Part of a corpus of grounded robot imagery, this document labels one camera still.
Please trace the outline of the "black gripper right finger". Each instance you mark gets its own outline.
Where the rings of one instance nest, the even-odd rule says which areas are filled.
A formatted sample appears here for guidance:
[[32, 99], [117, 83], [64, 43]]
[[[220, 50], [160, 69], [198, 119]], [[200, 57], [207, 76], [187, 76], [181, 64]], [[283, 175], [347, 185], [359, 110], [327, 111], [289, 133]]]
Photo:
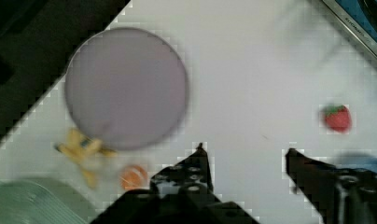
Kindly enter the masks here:
[[324, 224], [377, 224], [376, 157], [345, 154], [334, 165], [291, 148], [286, 173]]

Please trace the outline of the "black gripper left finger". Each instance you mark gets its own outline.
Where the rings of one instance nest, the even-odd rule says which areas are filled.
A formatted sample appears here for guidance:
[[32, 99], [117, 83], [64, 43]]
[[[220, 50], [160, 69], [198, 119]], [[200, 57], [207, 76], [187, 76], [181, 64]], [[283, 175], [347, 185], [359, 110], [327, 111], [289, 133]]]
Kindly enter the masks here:
[[192, 194], [213, 194], [210, 163], [203, 143], [199, 143], [194, 152], [184, 160], [153, 175], [149, 187], [150, 191], [163, 201], [184, 202]]

